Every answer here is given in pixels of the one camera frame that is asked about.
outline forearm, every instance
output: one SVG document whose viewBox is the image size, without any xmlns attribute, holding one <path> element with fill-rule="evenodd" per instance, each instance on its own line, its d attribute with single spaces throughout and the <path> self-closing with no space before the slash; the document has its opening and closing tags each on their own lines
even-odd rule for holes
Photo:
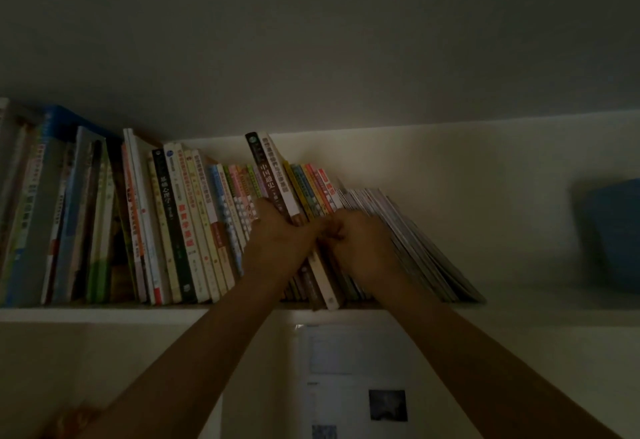
<svg viewBox="0 0 640 439">
<path fill-rule="evenodd" d="M 245 275 L 84 431 L 82 439 L 197 437 L 285 283 Z"/>
<path fill-rule="evenodd" d="M 376 294 L 487 439 L 617 437 L 435 296 L 397 276 Z"/>
</svg>

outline person's left arm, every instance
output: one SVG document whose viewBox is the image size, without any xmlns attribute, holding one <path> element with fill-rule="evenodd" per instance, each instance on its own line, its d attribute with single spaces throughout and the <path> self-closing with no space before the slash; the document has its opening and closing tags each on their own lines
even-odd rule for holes
<svg viewBox="0 0 640 439">
<path fill-rule="evenodd" d="M 244 276 L 176 340 L 80 439 L 196 438 L 244 350 L 310 252 L 325 222 L 288 225 L 266 200 L 243 257 Z"/>
</svg>

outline blue container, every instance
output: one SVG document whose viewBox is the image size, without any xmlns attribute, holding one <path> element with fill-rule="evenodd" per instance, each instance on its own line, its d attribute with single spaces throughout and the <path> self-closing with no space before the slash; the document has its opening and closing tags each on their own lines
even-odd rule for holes
<svg viewBox="0 0 640 439">
<path fill-rule="evenodd" d="M 600 235 L 611 279 L 640 293 L 640 179 L 590 192 L 583 210 Z"/>
</svg>

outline shelf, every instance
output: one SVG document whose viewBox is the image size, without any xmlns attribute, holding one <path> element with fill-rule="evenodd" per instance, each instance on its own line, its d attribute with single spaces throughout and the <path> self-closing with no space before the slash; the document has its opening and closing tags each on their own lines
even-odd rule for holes
<svg viewBox="0 0 640 439">
<path fill-rule="evenodd" d="M 640 296 L 612 289 L 488 287 L 482 291 L 488 299 L 486 305 L 453 305 L 460 315 L 480 326 L 640 326 Z M 208 309 L 209 306 L 144 305 L 1 309 L 0 323 L 188 326 Z M 287 325 L 395 324 L 385 310 L 371 308 L 333 312 L 278 308 L 272 315 Z"/>
</svg>

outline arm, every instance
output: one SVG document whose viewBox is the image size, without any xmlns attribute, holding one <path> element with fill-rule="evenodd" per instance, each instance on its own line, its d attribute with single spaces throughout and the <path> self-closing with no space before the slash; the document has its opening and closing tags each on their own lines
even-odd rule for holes
<svg viewBox="0 0 640 439">
<path fill-rule="evenodd" d="M 296 228 L 256 203 L 244 276 L 87 427 L 81 439 L 196 438 L 254 334 L 325 221 Z"/>
<path fill-rule="evenodd" d="M 485 438 L 615 438 L 522 360 L 400 268 L 383 223 L 359 211 L 335 214 L 335 256 L 401 324 Z"/>
</svg>

